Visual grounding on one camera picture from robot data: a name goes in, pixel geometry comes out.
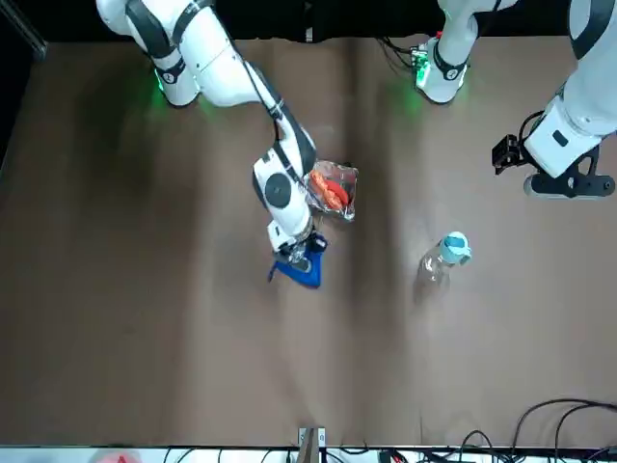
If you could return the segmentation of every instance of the blue object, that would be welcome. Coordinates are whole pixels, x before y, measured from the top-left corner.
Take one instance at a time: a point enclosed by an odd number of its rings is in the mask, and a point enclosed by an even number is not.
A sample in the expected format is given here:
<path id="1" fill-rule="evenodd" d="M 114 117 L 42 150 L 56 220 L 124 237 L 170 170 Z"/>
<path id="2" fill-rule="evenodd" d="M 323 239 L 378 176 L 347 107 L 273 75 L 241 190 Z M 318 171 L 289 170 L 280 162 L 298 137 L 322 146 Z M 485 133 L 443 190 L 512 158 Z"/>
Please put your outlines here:
<path id="1" fill-rule="evenodd" d="M 471 259 L 467 237 L 459 231 L 450 232 L 440 243 L 440 253 L 447 263 L 461 265 Z"/>
<path id="2" fill-rule="evenodd" d="M 299 270 L 289 263 L 275 261 L 268 274 L 268 282 L 272 281 L 274 274 L 279 270 L 284 275 L 291 278 L 294 282 L 303 286 L 318 288 L 321 286 L 321 255 L 328 247 L 328 241 L 320 234 L 315 234 L 309 238 L 305 250 L 305 258 L 310 262 L 310 269 L 307 272 Z"/>

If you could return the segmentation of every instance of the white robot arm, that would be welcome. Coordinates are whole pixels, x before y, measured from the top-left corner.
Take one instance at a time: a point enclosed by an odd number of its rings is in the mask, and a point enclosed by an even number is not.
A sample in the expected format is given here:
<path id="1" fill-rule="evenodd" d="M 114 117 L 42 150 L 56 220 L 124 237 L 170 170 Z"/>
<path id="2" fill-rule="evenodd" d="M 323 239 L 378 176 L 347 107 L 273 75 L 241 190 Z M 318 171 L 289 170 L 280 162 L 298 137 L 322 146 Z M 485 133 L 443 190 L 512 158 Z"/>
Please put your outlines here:
<path id="1" fill-rule="evenodd" d="M 474 15 L 509 8 L 518 0 L 439 0 L 445 14 L 442 36 L 412 50 L 416 87 L 431 101 L 447 103 L 463 85 L 467 61 L 478 38 Z M 617 130 L 617 0 L 570 0 L 568 30 L 577 70 L 544 112 L 525 121 L 519 136 L 493 149 L 496 174 L 532 164 L 527 194 L 595 198 L 612 194 L 611 177 L 596 176 L 599 144 Z M 539 118 L 523 138 L 526 123 Z M 591 158 L 587 173 L 578 165 Z"/>
<path id="2" fill-rule="evenodd" d="M 597 176 L 600 142 L 617 130 L 617 1 L 571 0 L 568 30 L 577 69 L 557 91 L 529 136 L 508 135 L 493 149 L 496 174 L 531 164 L 538 174 L 524 185 L 527 194 L 549 198 L 599 198 L 615 182 Z M 586 173 L 579 164 L 590 159 Z"/>
<path id="3" fill-rule="evenodd" d="M 442 36 L 419 48 L 425 62 L 416 86 L 435 103 L 449 102 L 461 88 L 473 44 L 478 39 L 476 13 L 509 8 L 519 0 L 438 0 L 445 15 Z"/>
<path id="4" fill-rule="evenodd" d="M 307 243 L 314 249 L 315 233 L 302 178 L 315 162 L 315 145 L 259 69 L 235 49 L 213 0 L 96 0 L 96 5 L 112 31 L 133 37 L 150 56 L 172 105 L 189 104 L 199 92 L 217 106 L 263 104 L 277 140 L 254 164 L 253 185 L 274 219 L 268 235 L 279 261 L 300 272 L 314 270 L 305 252 Z"/>

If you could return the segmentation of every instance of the brown table surface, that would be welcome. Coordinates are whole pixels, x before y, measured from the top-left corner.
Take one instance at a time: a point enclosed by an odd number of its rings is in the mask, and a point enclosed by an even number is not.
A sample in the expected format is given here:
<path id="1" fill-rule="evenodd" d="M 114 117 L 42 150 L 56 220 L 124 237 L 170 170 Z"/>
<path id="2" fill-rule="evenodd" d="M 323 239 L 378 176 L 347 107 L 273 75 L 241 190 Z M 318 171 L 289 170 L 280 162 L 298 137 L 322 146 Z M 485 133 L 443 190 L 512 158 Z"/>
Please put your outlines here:
<path id="1" fill-rule="evenodd" d="M 259 106 L 176 110 L 134 44 L 53 44 L 0 191 L 0 442 L 292 445 L 319 424 L 331 445 L 454 445 L 476 427 L 507 445 L 535 402 L 615 398 L 617 200 L 530 199 L 529 169 L 490 161 L 573 69 L 567 40 L 482 39 L 448 106 L 375 41 L 241 48 L 320 157 L 360 169 L 356 222 L 323 227 L 322 288 L 266 283 Z M 415 307 L 417 262 L 451 230 L 474 259 Z M 562 411 L 521 444 L 552 445 Z M 561 443 L 605 445 L 614 424 L 580 412 Z"/>

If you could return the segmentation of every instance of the plastic bag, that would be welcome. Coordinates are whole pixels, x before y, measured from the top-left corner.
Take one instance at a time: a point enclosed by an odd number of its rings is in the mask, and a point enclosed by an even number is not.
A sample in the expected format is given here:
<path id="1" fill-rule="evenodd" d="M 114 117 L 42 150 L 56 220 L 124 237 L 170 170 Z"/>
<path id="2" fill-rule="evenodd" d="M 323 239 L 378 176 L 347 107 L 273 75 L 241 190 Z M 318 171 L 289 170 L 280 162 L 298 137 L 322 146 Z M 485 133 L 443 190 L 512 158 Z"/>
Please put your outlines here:
<path id="1" fill-rule="evenodd" d="M 317 161 L 304 180 L 309 205 L 349 222 L 354 220 L 358 169 L 331 161 Z"/>

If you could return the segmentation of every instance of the clear plastic bottle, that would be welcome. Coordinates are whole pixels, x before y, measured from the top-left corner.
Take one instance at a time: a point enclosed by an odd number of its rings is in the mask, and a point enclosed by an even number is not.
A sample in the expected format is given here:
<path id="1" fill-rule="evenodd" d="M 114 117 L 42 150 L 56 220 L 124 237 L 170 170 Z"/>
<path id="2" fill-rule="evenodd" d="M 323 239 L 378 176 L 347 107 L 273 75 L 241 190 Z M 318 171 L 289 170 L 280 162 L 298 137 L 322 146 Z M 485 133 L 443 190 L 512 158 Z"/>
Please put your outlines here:
<path id="1" fill-rule="evenodd" d="M 447 291 L 450 269 L 471 259 L 467 238 L 459 231 L 449 233 L 420 261 L 414 283 L 414 300 L 423 303 Z"/>

